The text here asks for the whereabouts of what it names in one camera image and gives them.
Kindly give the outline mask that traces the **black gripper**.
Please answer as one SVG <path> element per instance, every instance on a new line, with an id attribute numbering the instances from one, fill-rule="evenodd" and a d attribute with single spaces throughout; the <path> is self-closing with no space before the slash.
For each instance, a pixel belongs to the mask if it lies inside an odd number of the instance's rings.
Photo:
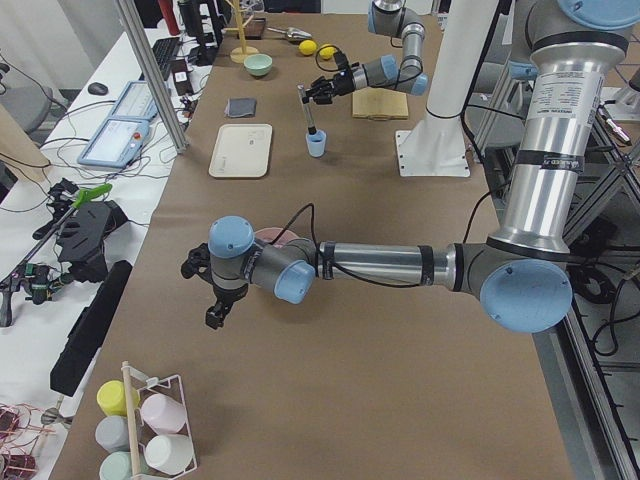
<path id="1" fill-rule="evenodd" d="M 234 303 L 242 300 L 248 293 L 248 284 L 246 282 L 218 278 L 214 274 L 210 252 L 206 243 L 202 243 L 189 251 L 180 271 L 185 279 L 198 276 L 212 286 L 216 302 L 205 312 L 205 324 L 212 329 L 222 328 L 225 318 Z"/>
<path id="2" fill-rule="evenodd" d="M 307 89 L 303 89 L 303 98 L 307 102 L 329 105 L 333 103 L 334 97 L 345 96 L 356 90 L 354 71 L 358 68 L 358 63 L 351 63 L 341 50 L 334 53 L 333 59 L 337 66 L 337 73 L 332 80 L 321 76 Z"/>

